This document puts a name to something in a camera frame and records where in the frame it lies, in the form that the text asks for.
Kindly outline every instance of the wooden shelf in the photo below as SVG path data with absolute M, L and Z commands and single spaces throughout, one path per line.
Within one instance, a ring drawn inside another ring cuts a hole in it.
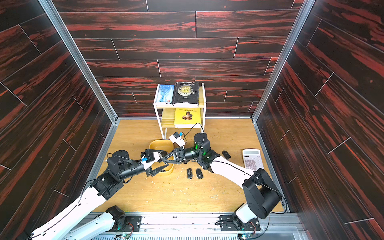
M 162 128 L 175 128 L 175 112 L 176 108 L 165 108 L 161 114 L 161 127 Z M 194 128 L 201 128 L 200 125 L 196 125 Z
M 154 106 L 156 106 L 157 109 L 167 109 L 167 108 L 204 108 L 204 97 L 205 97 L 204 89 L 201 86 L 201 87 L 199 87 L 199 106 L 198 107 L 181 107 L 181 106 L 172 106 L 171 104 L 168 104 L 168 105 L 156 105 L 156 103 L 154 103 Z
M 160 86 L 160 84 L 157 85 L 155 99 L 153 102 L 153 107 L 155 109 L 156 118 L 157 118 L 157 121 L 159 123 L 162 138 L 165 139 L 167 137 L 167 129 L 168 128 L 175 128 L 175 111 L 176 111 L 176 108 L 185 108 L 185 107 L 172 106 L 171 104 L 169 104 L 169 105 L 156 105 L 157 94 L 159 93 L 159 86 Z M 199 87 L 199 106 L 193 107 L 193 108 L 200 108 L 201 123 L 202 123 L 202 126 L 204 128 L 204 126 L 205 126 L 205 112 L 207 110 L 207 101 L 205 98 L 204 83 L 202 83 L 201 87 Z M 163 109 L 161 117 L 159 117 L 159 112 L 157 111 L 158 109 Z

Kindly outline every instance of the wooden tabletop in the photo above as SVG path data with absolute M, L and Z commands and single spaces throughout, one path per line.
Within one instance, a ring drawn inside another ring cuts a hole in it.
M 168 129 L 167 136 L 174 132 L 188 132 L 188 129 Z M 200 129 L 193 129 L 187 135 L 185 147 L 194 144 L 193 137 Z M 211 148 L 221 155 L 226 150 L 229 161 L 244 166 L 242 150 L 256 148 L 261 150 L 251 119 L 207 119 L 205 132 Z M 140 153 L 149 144 L 161 139 L 157 120 L 121 120 L 108 152 L 118 150 L 129 152 L 131 159 L 140 159 Z M 270 174 L 264 154 L 265 170 Z M 107 167 L 104 162 L 99 174 Z M 187 178 L 187 168 L 192 168 L 194 177 Z M 196 162 L 174 166 L 168 176 L 134 176 L 112 198 L 99 206 L 94 212 L 104 212 L 117 205 L 125 212 L 231 212 L 245 203 L 243 190 L 223 176 L 203 170 L 203 179 L 196 177 L 196 169 L 202 169 Z M 282 211 L 279 203 L 273 211 Z

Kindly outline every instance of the book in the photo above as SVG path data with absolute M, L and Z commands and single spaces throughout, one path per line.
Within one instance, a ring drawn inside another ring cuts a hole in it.
M 177 82 L 173 92 L 172 104 L 177 107 L 199 106 L 199 83 Z
M 196 123 L 201 124 L 200 108 L 176 108 L 175 128 L 192 128 Z
M 156 105 L 166 105 L 167 103 L 171 104 L 174 88 L 174 85 L 161 84 L 157 94 Z

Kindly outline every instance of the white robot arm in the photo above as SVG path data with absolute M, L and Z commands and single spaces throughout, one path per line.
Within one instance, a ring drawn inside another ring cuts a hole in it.
M 278 194 L 277 187 L 267 172 L 263 169 L 246 169 L 215 153 L 210 148 L 206 133 L 197 133 L 194 140 L 193 147 L 184 149 L 184 146 L 180 146 L 168 154 L 162 150 L 146 149 L 141 153 L 142 158 L 139 161 L 130 159 L 127 151 L 115 152 L 107 159 L 108 167 L 104 173 L 94 180 L 78 199 L 52 220 L 34 230 L 29 238 L 18 239 L 89 240 L 113 227 L 119 229 L 126 225 L 125 217 L 122 217 L 125 214 L 119 208 L 112 207 L 93 221 L 70 232 L 86 215 L 122 188 L 124 179 L 142 172 L 146 172 L 147 176 L 155 176 L 167 167 L 168 163 L 187 164 L 190 160 L 198 162 L 205 170 L 228 178 L 244 190 L 247 203 L 241 205 L 232 215 L 233 224 L 237 229 L 244 229 L 246 223 L 255 217 L 265 219 L 281 200 L 281 194 Z M 160 161 L 166 165 L 152 169 L 152 164 Z

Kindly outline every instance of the black key fob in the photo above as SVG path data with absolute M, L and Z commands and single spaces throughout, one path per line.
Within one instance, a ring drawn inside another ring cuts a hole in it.
M 201 172 L 200 168 L 196 169 L 196 176 L 197 176 L 198 179 L 202 179 L 203 178 L 203 173 Z
M 191 168 L 188 168 L 187 169 L 187 178 L 191 179 L 192 178 L 192 169 Z
M 223 154 L 223 156 L 225 157 L 225 159 L 230 159 L 231 158 L 231 155 L 229 155 L 229 153 L 227 151 L 222 151 L 221 152 Z

